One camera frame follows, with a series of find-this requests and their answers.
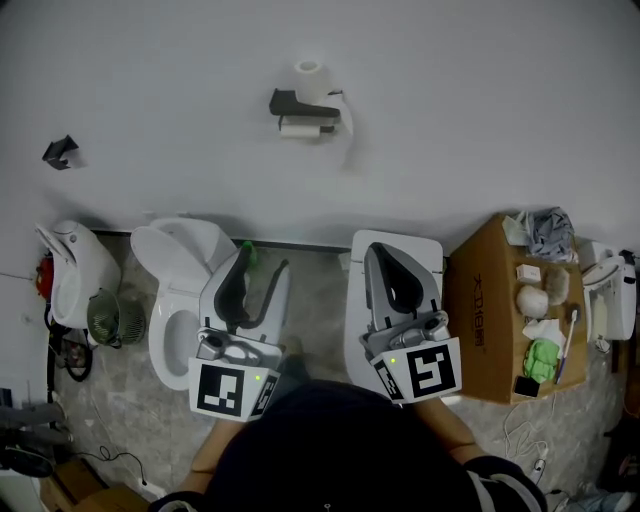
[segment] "red object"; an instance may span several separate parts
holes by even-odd
[[[47,302],[51,300],[51,290],[53,290],[53,258],[45,256],[40,265],[36,268],[36,289]]]

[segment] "gray marble floor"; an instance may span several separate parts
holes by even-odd
[[[127,237],[101,240],[123,269],[121,293],[141,301],[149,318],[157,281],[139,265]],[[337,255],[260,249],[258,264],[250,272],[248,308],[257,307],[271,273],[283,258],[289,260],[293,276],[283,336],[302,340],[312,377],[348,381],[341,346],[347,277]],[[549,446],[540,482],[544,491],[561,488],[573,494],[581,484],[595,482],[608,448],[603,434],[621,415],[624,378],[611,374],[610,355],[595,350],[589,355],[588,382],[557,394],[553,416],[546,425],[552,398],[524,404],[509,418],[509,430],[525,421],[536,428],[544,426],[530,437]],[[135,454],[151,484],[147,488],[139,484],[139,466],[131,457],[91,463],[107,481],[124,482],[150,499],[154,497],[150,490],[158,487],[155,492],[168,492],[179,484],[213,424],[211,418],[189,410],[187,392],[172,391],[158,380],[146,336],[139,345],[121,350],[98,348],[87,381],[79,384],[59,372],[56,387],[75,436],[74,450],[97,454],[104,445],[112,455]],[[452,409],[469,424],[487,452],[505,455],[504,421],[511,407],[463,399]],[[512,441],[513,451],[517,435]],[[526,472],[537,458],[534,451],[517,459]]]

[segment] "sleeve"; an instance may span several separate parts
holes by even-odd
[[[547,512],[538,487],[516,464],[499,457],[478,457],[464,465],[478,493],[482,512]]]
[[[148,512],[202,512],[204,496],[197,492],[174,492],[164,498],[154,501]]]

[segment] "toilet bowl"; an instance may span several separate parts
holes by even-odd
[[[149,354],[158,378],[175,390],[189,388],[189,358],[198,350],[200,293],[237,249],[215,224],[197,219],[157,219],[131,234],[138,261],[158,279],[149,322]]]
[[[51,231],[36,224],[36,233],[53,254],[53,318],[66,327],[86,329],[89,299],[100,288],[118,290],[118,264],[96,235],[75,221],[63,221]]]

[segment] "toothbrush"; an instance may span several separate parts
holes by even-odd
[[[567,362],[567,357],[569,356],[569,347],[571,345],[571,338],[573,338],[573,327],[580,319],[580,306],[571,306],[569,308],[569,312],[571,313],[571,327],[569,327],[569,336],[564,344],[562,360],[560,361],[560,367],[558,368],[558,373],[556,375],[556,385],[560,383],[560,377],[562,377],[562,372],[564,371],[564,366]]]

